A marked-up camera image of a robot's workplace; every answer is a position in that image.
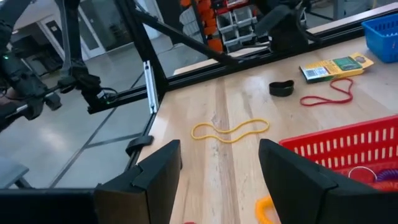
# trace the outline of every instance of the blue basket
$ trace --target blue basket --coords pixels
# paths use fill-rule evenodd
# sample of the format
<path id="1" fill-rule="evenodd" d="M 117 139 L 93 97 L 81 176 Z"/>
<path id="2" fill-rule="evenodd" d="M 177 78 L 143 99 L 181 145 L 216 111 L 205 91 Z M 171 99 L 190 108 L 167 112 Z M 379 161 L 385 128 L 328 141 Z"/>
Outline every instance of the blue basket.
<path id="1" fill-rule="evenodd" d="M 362 22 L 366 44 L 383 62 L 398 62 L 398 14 Z"/>

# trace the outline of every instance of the black clamp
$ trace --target black clamp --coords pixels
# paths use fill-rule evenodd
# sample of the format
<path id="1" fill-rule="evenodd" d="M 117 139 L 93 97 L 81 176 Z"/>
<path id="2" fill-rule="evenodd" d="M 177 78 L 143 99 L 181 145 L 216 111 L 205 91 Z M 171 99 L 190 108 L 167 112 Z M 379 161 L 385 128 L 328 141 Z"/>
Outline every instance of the black clamp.
<path id="1" fill-rule="evenodd" d="M 133 139 L 129 142 L 126 148 L 126 153 L 131 157 L 132 153 L 141 150 L 144 146 L 150 146 L 154 141 L 153 136 L 141 136 L 139 138 Z"/>

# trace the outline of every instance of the wooden tabletop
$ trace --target wooden tabletop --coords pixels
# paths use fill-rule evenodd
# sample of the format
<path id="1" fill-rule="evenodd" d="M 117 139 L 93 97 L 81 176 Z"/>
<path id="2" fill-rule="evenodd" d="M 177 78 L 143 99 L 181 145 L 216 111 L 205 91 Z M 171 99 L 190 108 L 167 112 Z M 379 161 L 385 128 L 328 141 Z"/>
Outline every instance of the wooden tabletop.
<path id="1" fill-rule="evenodd" d="M 332 90 L 328 82 L 306 84 L 298 67 L 354 52 L 365 54 L 375 65 L 363 75 L 353 77 L 353 101 L 344 105 L 301 106 L 300 98 L 307 95 L 333 99 L 346 96 Z M 358 38 L 168 92 L 149 133 L 155 137 L 154 143 L 142 150 L 139 161 L 171 140 L 181 140 L 183 169 L 170 223 L 257 223 L 255 202 L 269 194 L 258 159 L 259 140 L 277 142 L 396 114 L 397 71 L 398 63 L 383 64 L 368 50 L 364 38 Z M 270 96 L 270 82 L 290 79 L 295 82 L 293 95 Z M 345 82 L 337 85 L 348 87 Z M 253 118 L 268 120 L 270 129 L 233 144 L 215 139 L 197 141 L 190 135 L 197 123 L 211 122 L 217 128 L 231 129 Z M 260 123 L 247 124 L 234 133 L 219 136 L 234 139 L 262 127 Z M 204 134 L 216 133 L 211 128 L 198 128 L 196 135 Z M 274 223 L 279 223 L 275 210 L 267 214 Z"/>

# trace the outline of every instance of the red rubber band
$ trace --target red rubber band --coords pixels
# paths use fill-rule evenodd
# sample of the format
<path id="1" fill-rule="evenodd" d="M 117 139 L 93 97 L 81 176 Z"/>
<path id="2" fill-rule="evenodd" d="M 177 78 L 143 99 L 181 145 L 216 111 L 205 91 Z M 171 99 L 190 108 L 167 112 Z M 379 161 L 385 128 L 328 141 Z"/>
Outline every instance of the red rubber band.
<path id="1" fill-rule="evenodd" d="M 338 81 L 342 81 L 342 80 L 347 80 L 350 82 L 349 87 L 348 87 L 348 91 L 342 90 L 341 88 L 335 87 L 333 84 L 334 82 L 338 82 Z M 300 99 L 300 104 L 303 106 L 316 106 L 316 105 L 322 105 L 322 104 L 327 104 L 327 103 L 333 103 L 333 104 L 342 104 L 342 103 L 348 103 L 351 102 L 354 99 L 353 94 L 351 93 L 351 87 L 353 87 L 354 85 L 354 81 L 350 78 L 340 78 L 340 79 L 336 79 L 330 82 L 330 87 L 334 90 L 337 90 L 339 92 L 342 92 L 346 95 L 348 95 L 348 98 L 345 100 L 331 100 L 331 99 L 327 99 L 324 97 L 320 97 L 320 96 L 304 96 Z M 316 99 L 316 100 L 320 100 L 319 102 L 316 103 L 305 103 L 304 101 L 307 99 Z"/>

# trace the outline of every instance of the red plastic basket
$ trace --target red plastic basket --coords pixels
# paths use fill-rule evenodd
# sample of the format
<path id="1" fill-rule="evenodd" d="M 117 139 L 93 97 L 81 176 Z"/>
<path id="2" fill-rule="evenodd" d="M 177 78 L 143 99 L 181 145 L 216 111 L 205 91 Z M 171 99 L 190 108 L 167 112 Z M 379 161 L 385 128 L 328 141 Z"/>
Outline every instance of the red plastic basket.
<path id="1" fill-rule="evenodd" d="M 348 176 L 363 166 L 378 173 L 398 169 L 398 115 L 284 139 L 281 146 Z M 352 179 L 374 182 L 366 169 L 352 171 Z"/>

